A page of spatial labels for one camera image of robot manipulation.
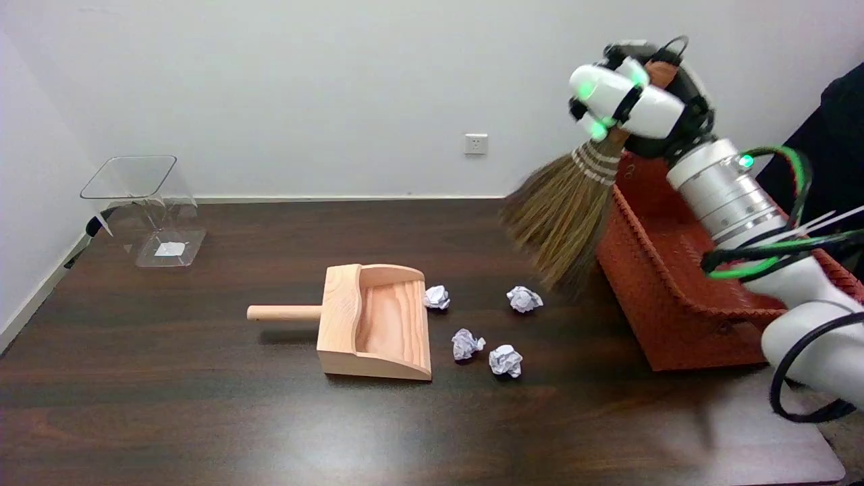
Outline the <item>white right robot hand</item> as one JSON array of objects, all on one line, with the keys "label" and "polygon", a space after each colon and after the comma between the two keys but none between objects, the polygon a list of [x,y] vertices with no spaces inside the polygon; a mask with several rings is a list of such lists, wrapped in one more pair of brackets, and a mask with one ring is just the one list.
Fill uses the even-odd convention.
[{"label": "white right robot hand", "polygon": [[570,75],[570,114],[592,141],[613,129],[630,136],[626,150],[644,158],[678,160],[685,151],[712,140],[715,109],[697,75],[683,63],[687,36],[658,46],[621,40],[603,50],[603,59],[580,65]]}]

